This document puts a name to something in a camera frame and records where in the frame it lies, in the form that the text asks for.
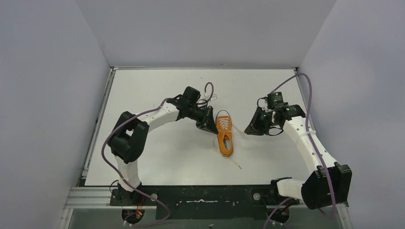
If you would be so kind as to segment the orange canvas sneaker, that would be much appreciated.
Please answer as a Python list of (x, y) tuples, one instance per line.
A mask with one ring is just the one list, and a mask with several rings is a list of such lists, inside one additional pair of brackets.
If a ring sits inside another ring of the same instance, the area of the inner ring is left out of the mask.
[(215, 118), (215, 125), (218, 130), (218, 145), (222, 156), (230, 157), (234, 152), (232, 120), (226, 110), (220, 110)]

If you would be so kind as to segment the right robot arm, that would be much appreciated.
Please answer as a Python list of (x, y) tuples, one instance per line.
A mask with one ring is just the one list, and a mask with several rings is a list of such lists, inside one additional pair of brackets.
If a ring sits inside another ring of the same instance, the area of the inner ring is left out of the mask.
[(266, 107), (258, 106), (244, 130), (247, 135), (271, 135), (271, 129), (280, 129), (295, 143), (309, 171), (306, 181), (291, 177), (271, 181), (269, 199), (282, 203), (287, 197), (302, 200), (309, 209), (319, 209), (347, 201), (352, 170), (333, 158), (309, 127), (302, 108), (284, 102), (281, 92), (264, 97)]

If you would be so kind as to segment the cream shoelace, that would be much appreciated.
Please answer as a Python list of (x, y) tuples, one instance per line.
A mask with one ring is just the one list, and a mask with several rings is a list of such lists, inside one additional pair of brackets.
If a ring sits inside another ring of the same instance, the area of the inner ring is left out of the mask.
[[(232, 128), (237, 132), (238, 135), (240, 135), (242, 138), (246, 138), (244, 132), (238, 128), (235, 124), (232, 124)], [(234, 159), (232, 158), (232, 156), (224, 156), (221, 154), (221, 151), (219, 149), (219, 146), (216, 145), (217, 143), (217, 138), (213, 139), (213, 150), (214, 152), (216, 152), (218, 155), (220, 155), (222, 158), (227, 159), (229, 161), (231, 161), (233, 164), (235, 164), (239, 169), (242, 169), (242, 167), (240, 166), (240, 164)]]

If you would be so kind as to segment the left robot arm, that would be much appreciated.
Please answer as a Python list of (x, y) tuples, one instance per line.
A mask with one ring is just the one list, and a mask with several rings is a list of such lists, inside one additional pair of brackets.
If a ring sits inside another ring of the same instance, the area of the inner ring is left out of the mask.
[(134, 204), (141, 199), (138, 159), (149, 132), (164, 124), (189, 118), (196, 122), (198, 129), (215, 135), (219, 133), (213, 108), (208, 104), (212, 97), (213, 94), (210, 94), (207, 98), (201, 98), (200, 91), (188, 86), (182, 94), (165, 98), (156, 108), (138, 114), (126, 111), (120, 115), (102, 149), (109, 146), (115, 156), (117, 166), (110, 162), (108, 165), (118, 173), (118, 194), (128, 203)]

